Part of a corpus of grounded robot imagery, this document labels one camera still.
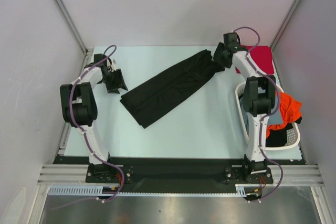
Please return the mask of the black t shirt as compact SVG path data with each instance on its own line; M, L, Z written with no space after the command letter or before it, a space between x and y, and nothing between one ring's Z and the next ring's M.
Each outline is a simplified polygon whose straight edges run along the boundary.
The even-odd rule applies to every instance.
M120 102L140 126L147 128L222 71L224 68L205 49L122 95Z

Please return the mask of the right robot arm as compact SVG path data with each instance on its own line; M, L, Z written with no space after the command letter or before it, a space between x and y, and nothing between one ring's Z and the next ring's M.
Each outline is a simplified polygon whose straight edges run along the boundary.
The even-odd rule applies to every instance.
M242 98L244 111L248 116L248 142L242 167L230 169L232 177L240 182L257 184L261 176L267 174L266 133L269 117L280 106L280 92L277 90L276 78L264 73L250 56L246 46L240 44L236 32L223 34L215 50L213 60L223 68L239 69L245 79Z

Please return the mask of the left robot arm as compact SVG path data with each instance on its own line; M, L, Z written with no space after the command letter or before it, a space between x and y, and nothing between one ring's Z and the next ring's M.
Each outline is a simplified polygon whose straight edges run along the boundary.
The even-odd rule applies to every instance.
M123 182L123 172L112 164L109 151L100 137L96 120L98 106L93 90L104 84L108 93L119 94L128 90L121 69L105 54L95 54L82 74L72 83L60 86L61 110L64 121L75 128L85 143L89 168L88 183L108 183L114 178Z

